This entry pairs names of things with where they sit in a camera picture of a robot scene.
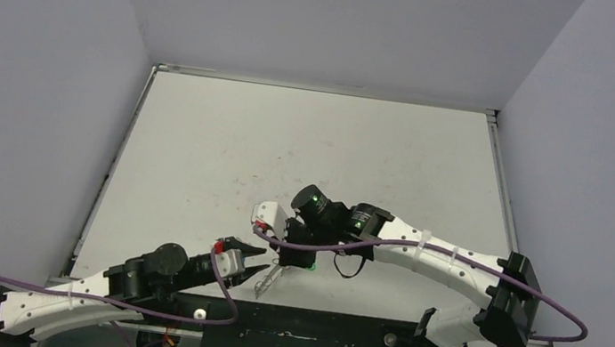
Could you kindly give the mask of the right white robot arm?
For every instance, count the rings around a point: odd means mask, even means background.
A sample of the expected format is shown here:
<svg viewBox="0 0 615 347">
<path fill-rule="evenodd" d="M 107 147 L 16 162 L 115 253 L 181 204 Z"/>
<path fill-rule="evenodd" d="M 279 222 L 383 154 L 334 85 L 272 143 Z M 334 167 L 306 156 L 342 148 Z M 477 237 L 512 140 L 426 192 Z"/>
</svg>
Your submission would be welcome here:
<svg viewBox="0 0 615 347">
<path fill-rule="evenodd" d="M 413 347 L 464 347 L 482 340 L 497 347 L 527 347 L 540 288 L 524 255 L 512 252 L 503 259 L 471 252 L 383 208 L 330 200 L 316 185 L 301 189 L 291 208 L 290 218 L 266 220 L 291 255 L 327 246 L 334 254 L 412 271 L 467 299 L 462 306 L 425 311 L 413 333 Z"/>
</svg>

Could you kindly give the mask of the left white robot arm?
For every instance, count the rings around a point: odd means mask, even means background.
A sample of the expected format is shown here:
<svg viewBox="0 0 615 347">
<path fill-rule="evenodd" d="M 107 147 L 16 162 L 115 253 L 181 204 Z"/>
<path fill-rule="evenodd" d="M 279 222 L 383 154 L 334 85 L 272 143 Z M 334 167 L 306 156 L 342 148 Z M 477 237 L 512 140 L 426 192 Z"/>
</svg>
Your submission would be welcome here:
<svg viewBox="0 0 615 347">
<path fill-rule="evenodd" d="M 0 347 L 30 347 L 80 327 L 149 319 L 158 326 L 185 323 L 228 326 L 239 318 L 226 296 L 231 317 L 216 319 L 207 309 L 180 306 L 178 293 L 215 284 L 223 292 L 266 270 L 246 266 L 265 254 L 238 238 L 220 238 L 205 254 L 190 256 L 181 245 L 166 243 L 88 277 L 44 287 L 0 276 Z"/>
</svg>

